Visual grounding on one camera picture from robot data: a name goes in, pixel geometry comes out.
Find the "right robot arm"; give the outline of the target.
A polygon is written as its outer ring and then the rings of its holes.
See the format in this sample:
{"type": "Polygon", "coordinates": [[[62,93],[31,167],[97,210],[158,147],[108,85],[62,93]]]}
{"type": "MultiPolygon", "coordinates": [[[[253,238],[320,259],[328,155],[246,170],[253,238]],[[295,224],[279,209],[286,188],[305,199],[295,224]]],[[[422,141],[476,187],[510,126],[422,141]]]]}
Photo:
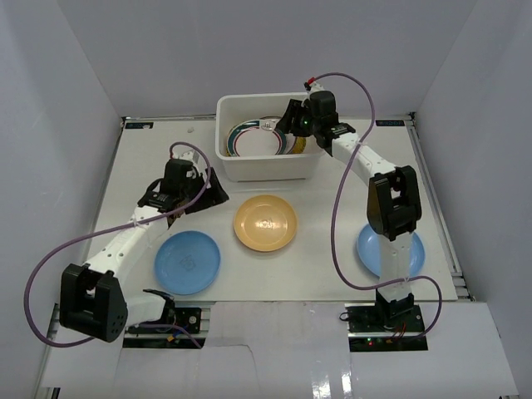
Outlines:
{"type": "Polygon", "coordinates": [[[367,222],[377,235],[380,278],[375,319],[388,332],[395,331],[414,308],[410,278],[411,243],[421,219],[416,171],[397,166],[365,144],[364,135],[339,120],[336,98],[317,78],[305,82],[304,100],[290,100],[275,130],[297,137],[312,137],[319,148],[342,162],[344,172],[355,173],[367,186],[367,222]]]}

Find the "woven pattern yellow plate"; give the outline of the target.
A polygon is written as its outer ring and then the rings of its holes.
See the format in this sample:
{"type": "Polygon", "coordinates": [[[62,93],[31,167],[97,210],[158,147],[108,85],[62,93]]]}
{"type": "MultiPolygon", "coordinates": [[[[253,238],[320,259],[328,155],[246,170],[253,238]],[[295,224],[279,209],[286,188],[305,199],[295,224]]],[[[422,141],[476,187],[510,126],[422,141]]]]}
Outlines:
{"type": "Polygon", "coordinates": [[[294,135],[286,135],[286,155],[296,155],[304,152],[306,147],[306,138],[294,135]]]}

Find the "yellow bear plate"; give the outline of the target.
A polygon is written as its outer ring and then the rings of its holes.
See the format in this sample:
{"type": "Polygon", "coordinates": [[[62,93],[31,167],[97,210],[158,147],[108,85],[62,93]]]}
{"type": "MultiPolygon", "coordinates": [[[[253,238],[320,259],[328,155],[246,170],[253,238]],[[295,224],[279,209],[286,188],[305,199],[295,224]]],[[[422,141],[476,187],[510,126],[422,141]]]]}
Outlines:
{"type": "Polygon", "coordinates": [[[233,227],[247,248],[273,252],[291,243],[298,231],[298,216],[293,206],[279,196],[255,195],[239,206],[233,227]]]}

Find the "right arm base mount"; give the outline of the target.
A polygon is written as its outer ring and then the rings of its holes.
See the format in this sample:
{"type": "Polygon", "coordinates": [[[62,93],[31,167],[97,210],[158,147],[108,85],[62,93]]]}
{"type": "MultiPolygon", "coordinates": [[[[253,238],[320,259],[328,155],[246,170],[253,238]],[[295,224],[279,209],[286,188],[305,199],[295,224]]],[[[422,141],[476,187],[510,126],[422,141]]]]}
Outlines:
{"type": "Polygon", "coordinates": [[[346,307],[339,320],[347,324],[351,353],[355,352],[425,352],[425,324],[418,305],[407,314],[385,322],[373,305],[346,307]]]}

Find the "light blue plate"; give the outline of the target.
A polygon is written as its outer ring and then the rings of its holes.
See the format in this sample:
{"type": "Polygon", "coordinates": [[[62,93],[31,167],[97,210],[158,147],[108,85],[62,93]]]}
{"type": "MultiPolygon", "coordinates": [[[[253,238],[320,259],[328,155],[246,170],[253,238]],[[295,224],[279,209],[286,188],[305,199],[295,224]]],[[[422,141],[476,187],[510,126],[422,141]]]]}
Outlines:
{"type": "MultiPolygon", "coordinates": [[[[360,231],[356,241],[356,252],[365,268],[377,277],[381,277],[381,254],[377,234],[369,224],[366,224],[360,231]]],[[[411,277],[417,276],[423,269],[426,261],[425,247],[417,232],[414,232],[410,246],[410,267],[411,277]]]]}
{"type": "Polygon", "coordinates": [[[221,265],[219,246],[205,233],[188,230],[169,237],[158,249],[154,274],[167,292],[192,295],[207,289],[221,265]]]}

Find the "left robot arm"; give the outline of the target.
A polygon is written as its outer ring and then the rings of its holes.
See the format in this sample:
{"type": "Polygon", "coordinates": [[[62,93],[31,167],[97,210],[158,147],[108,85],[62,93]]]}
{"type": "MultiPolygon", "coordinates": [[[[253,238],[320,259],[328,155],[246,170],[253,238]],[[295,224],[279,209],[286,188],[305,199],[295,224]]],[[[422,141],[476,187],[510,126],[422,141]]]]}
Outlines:
{"type": "Polygon", "coordinates": [[[161,178],[138,200],[129,227],[121,230],[83,265],[62,273],[59,323],[78,333],[113,342],[127,328],[142,323],[165,332],[175,324],[170,294],[145,288],[123,293],[127,276],[144,252],[183,214],[223,204],[228,195],[206,160],[196,150],[169,159],[161,178]]]}

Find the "white plate green red rim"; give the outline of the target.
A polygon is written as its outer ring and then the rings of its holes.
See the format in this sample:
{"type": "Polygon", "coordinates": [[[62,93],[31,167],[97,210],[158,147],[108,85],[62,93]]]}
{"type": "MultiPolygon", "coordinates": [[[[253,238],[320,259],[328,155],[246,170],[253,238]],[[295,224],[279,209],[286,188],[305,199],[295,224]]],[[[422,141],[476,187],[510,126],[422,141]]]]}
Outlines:
{"type": "Polygon", "coordinates": [[[287,139],[276,131],[278,118],[263,118],[242,122],[228,133],[226,152],[232,157],[281,155],[287,139]]]}

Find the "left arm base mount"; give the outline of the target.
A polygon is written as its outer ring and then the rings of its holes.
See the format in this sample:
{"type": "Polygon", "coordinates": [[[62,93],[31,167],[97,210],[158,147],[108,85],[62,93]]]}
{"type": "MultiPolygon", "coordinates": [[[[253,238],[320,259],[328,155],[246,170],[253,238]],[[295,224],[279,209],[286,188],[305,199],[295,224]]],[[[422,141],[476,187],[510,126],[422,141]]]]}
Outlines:
{"type": "Polygon", "coordinates": [[[209,331],[209,308],[186,305],[170,311],[155,322],[131,326],[126,330],[123,348],[201,349],[209,331]]]}

